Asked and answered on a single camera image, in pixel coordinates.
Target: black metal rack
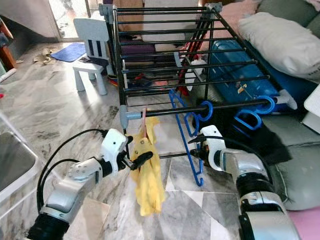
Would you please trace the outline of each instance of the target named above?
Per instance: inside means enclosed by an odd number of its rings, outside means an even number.
[[[129,120],[142,118],[142,111],[128,111],[128,98],[134,97],[144,97],[144,96],[154,96],[154,95],[167,95],[170,89],[178,90],[180,87],[187,86],[205,86],[205,91],[203,93],[203,99],[208,99],[208,86],[212,84],[221,83],[232,83],[238,81],[258,81],[267,79],[269,80],[274,88],[280,91],[281,86],[273,79],[269,72],[255,59],[254,54],[246,47],[245,43],[237,36],[237,34],[232,30],[229,24],[222,18],[219,14],[222,6],[221,3],[211,3],[205,7],[159,7],[159,8],[116,8],[113,6],[112,16],[113,16],[113,58],[116,66],[117,80],[118,80],[118,92],[119,92],[119,103],[120,103],[120,121],[123,127],[123,131],[126,134],[126,129],[128,127]],[[200,16],[199,19],[186,19],[186,20],[147,20],[147,21],[118,21],[118,16],[127,15],[190,15],[197,14]],[[119,31],[119,25],[134,25],[134,24],[161,24],[161,23],[191,23],[196,24],[196,28],[192,29],[170,29],[170,30],[140,30],[140,31]],[[215,27],[215,23],[220,22],[223,27]],[[227,30],[231,37],[225,38],[214,38],[214,31]],[[209,38],[205,38],[206,33],[209,31]],[[122,35],[157,35],[157,34],[179,34],[179,33],[193,33],[191,39],[188,40],[159,40],[159,41],[137,41],[128,42],[120,41],[120,36]],[[211,50],[214,41],[225,41],[225,40],[235,40],[241,46],[238,49],[229,50]],[[203,42],[209,42],[209,49],[206,51],[199,51],[199,48]],[[146,45],[146,44],[186,44],[189,43],[188,47],[183,50],[167,50],[160,51],[156,53],[132,53],[123,54],[122,46],[128,45]],[[192,60],[196,54],[215,54],[224,52],[246,52],[251,60],[240,61],[240,62],[222,62],[222,63],[211,63],[211,58],[208,57],[208,63],[202,65],[191,65]],[[174,55],[178,59],[182,59],[179,63],[174,59]],[[165,63],[158,63],[157,59],[159,57],[172,57],[172,61]],[[127,66],[126,61],[138,58],[137,62],[152,62],[148,60],[152,58],[154,60],[153,64],[142,64]],[[209,68],[223,67],[223,66],[247,66],[247,65],[257,65],[263,76],[242,78],[242,79],[226,79],[224,81],[209,81],[210,71]],[[207,70],[206,79],[203,79],[196,71],[197,68],[203,68]],[[194,73],[197,82],[185,83],[188,77],[185,76],[187,70],[191,70]],[[177,81],[178,83],[164,85],[164,86],[144,86],[144,87],[126,87],[128,84],[127,76],[135,76],[138,74],[145,74],[148,76],[147,81],[161,82],[161,81]],[[223,102],[215,103],[214,109],[226,109],[226,108],[241,108],[247,106],[268,104],[269,101],[266,99],[253,99],[243,102]],[[177,108],[165,108],[156,110],[147,110],[146,117],[153,116],[163,116],[171,114],[182,114],[182,113],[199,113],[208,109],[206,105],[189,106],[189,107],[177,107]],[[177,156],[183,156],[186,153],[170,154],[166,156],[161,156],[161,158],[171,158]]]

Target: blue mat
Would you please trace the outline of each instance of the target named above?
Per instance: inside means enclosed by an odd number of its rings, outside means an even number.
[[[51,57],[64,61],[64,62],[73,62],[86,53],[86,48],[83,43],[72,43],[69,46],[61,49],[56,53],[52,53]]]

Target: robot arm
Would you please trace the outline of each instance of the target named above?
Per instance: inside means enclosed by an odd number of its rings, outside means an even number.
[[[280,199],[274,193],[262,160],[253,153],[226,148],[214,125],[201,129],[202,135],[190,141],[206,141],[207,150],[193,149],[192,155],[207,158],[216,171],[231,174],[240,196],[240,236],[243,240],[299,240],[299,234]]]
[[[86,195],[107,175],[115,176],[127,165],[131,170],[141,167],[153,156],[152,152],[140,155],[134,162],[126,158],[123,150],[133,138],[116,129],[110,129],[102,145],[102,157],[92,157],[73,164],[65,178],[55,186],[39,216],[30,228],[28,240],[62,240],[75,219]]]

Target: yellow towel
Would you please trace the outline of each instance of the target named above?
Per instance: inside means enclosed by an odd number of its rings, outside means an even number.
[[[134,136],[134,149],[132,159],[146,152],[153,152],[151,159],[147,160],[140,169],[131,172],[137,186],[135,189],[136,200],[140,205],[140,215],[148,216],[161,212],[161,204],[165,200],[165,190],[161,180],[160,158],[155,148],[156,137],[153,126],[159,123],[156,117],[148,117],[145,121],[147,137],[144,137],[143,127]]]

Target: pink surface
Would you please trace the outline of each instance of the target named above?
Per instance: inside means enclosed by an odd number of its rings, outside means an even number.
[[[237,33],[238,32],[238,21],[246,17],[246,15],[253,15],[256,13],[258,7],[257,0],[244,0],[241,2],[234,2],[223,6],[220,15],[226,20],[231,28]],[[223,25],[220,22],[214,23],[215,28],[222,28]],[[210,32],[208,31],[205,38],[208,39]],[[231,35],[227,30],[216,30],[213,31],[214,38],[229,38]],[[206,51],[209,48],[209,42],[203,42],[200,51]]]
[[[289,211],[302,240],[320,239],[320,207],[303,211]]]

